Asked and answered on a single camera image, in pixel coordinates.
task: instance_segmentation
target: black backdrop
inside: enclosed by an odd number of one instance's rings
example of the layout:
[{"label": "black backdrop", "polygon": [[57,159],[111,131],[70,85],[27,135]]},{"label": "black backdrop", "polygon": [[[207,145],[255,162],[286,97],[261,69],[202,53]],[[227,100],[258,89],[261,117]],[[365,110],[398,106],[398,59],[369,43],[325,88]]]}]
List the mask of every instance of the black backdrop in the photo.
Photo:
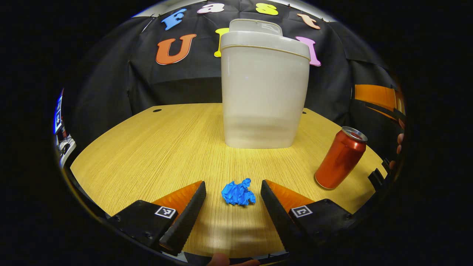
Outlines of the black backdrop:
[{"label": "black backdrop", "polygon": [[[199,14],[203,5],[188,5],[182,22],[165,31],[161,21],[182,9],[158,18],[130,18],[105,36],[79,64],[65,86],[62,106],[64,124],[80,153],[94,139],[123,120],[151,106],[222,102],[218,28],[235,18],[277,23],[283,35],[315,41],[321,66],[310,66],[305,107],[340,126],[348,125],[368,136],[368,145],[381,157],[395,158],[396,137],[402,132],[389,118],[352,100],[355,84],[397,88],[383,60],[356,34],[340,22],[315,18],[320,30],[297,16],[301,10],[265,0],[222,0],[224,11]],[[278,15],[261,14],[256,3],[270,3]],[[180,50],[179,38],[196,34],[189,54],[181,61],[160,65],[155,61],[157,43],[174,38],[169,54]]]},{"label": "black backdrop", "polygon": [[[153,4],[114,0],[5,5],[15,56],[4,70],[1,106],[2,179],[6,201],[1,235],[7,265],[164,265],[94,221],[68,191],[51,144],[52,114],[62,86],[91,44]],[[398,73],[409,107],[400,184],[345,247],[318,257],[338,263],[470,264],[468,97],[461,77],[470,4],[411,1],[321,1]]]}]

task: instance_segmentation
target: crumpled blue paper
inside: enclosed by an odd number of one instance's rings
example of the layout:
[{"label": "crumpled blue paper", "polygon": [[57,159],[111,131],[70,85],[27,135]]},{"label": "crumpled blue paper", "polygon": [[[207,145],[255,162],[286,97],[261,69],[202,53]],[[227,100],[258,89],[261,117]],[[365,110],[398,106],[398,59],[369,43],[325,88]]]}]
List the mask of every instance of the crumpled blue paper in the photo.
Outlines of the crumpled blue paper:
[{"label": "crumpled blue paper", "polygon": [[248,205],[248,200],[250,200],[252,203],[256,203],[256,197],[253,192],[248,190],[250,183],[251,179],[247,178],[238,185],[234,181],[227,184],[222,190],[222,197],[225,199],[225,202],[232,205]]}]

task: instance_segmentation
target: letter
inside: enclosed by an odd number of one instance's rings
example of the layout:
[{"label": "letter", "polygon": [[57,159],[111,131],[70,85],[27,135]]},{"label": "letter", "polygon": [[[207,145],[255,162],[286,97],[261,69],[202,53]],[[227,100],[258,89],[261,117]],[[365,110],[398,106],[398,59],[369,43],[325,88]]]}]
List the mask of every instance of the letter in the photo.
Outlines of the letter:
[{"label": "letter", "polygon": [[274,5],[263,4],[263,3],[256,4],[256,11],[262,14],[268,14],[268,15],[273,15],[273,16],[276,16],[278,14],[278,11],[276,11],[276,7]]},{"label": "letter", "polygon": [[222,35],[228,32],[230,28],[219,28],[215,31],[219,35],[219,49],[213,53],[213,56],[215,57],[222,57],[222,53],[220,52],[220,41],[222,40]]},{"label": "letter", "polygon": [[178,19],[178,18],[183,18],[184,17],[184,14],[183,12],[186,11],[187,9],[181,9],[179,11],[177,11],[176,13],[172,14],[171,16],[163,19],[163,21],[161,21],[161,23],[165,23],[166,24],[166,28],[164,30],[169,30],[170,28],[176,26],[177,24],[181,23],[182,20]]},{"label": "letter", "polygon": [[176,39],[167,39],[159,42],[158,52],[156,53],[156,63],[160,65],[168,65],[184,59],[191,49],[192,39],[196,36],[196,34],[188,34],[180,37],[179,39],[182,40],[181,50],[176,55],[169,55],[169,48]]},{"label": "letter", "polygon": [[315,21],[315,19],[311,19],[309,18],[308,15],[304,15],[304,14],[297,14],[299,17],[302,18],[302,20],[309,26],[311,26],[312,28],[314,29],[320,29],[319,26],[315,25],[314,22],[317,22]]},{"label": "letter", "polygon": [[197,11],[199,14],[205,14],[205,13],[217,13],[217,12],[222,12],[224,9],[224,4],[216,3],[216,4],[209,4],[203,6],[201,9]]},{"label": "letter", "polygon": [[309,51],[310,51],[310,62],[309,64],[313,65],[313,66],[321,66],[322,64],[320,63],[320,61],[317,60],[317,56],[315,55],[315,49],[314,49],[314,44],[315,44],[315,41],[311,40],[311,39],[307,39],[305,37],[299,37],[297,36],[296,37],[297,40],[307,44],[307,46],[309,46]]}]

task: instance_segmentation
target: can lid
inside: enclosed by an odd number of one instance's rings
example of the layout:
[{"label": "can lid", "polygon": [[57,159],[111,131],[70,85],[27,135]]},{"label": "can lid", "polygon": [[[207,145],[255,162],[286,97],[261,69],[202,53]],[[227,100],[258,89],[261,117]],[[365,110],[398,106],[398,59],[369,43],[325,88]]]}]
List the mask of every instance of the can lid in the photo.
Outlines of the can lid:
[{"label": "can lid", "polygon": [[361,133],[360,131],[352,128],[352,127],[349,127],[349,126],[342,126],[342,131],[347,134],[349,137],[359,141],[359,142],[367,142],[368,141],[368,137],[365,136],[363,133]]},{"label": "can lid", "polygon": [[229,32],[221,37],[220,50],[234,46],[258,46],[299,55],[310,61],[309,47],[305,43],[283,37],[279,25],[262,20],[232,20]]}]

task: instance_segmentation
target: white plastic container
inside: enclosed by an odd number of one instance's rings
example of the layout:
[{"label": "white plastic container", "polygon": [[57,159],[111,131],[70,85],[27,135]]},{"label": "white plastic container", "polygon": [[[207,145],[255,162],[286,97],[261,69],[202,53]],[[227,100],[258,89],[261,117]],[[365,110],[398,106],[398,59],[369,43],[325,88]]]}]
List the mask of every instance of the white plastic container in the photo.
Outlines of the white plastic container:
[{"label": "white plastic container", "polygon": [[234,19],[221,37],[225,143],[287,148],[294,142],[309,79],[309,47],[279,25]]}]

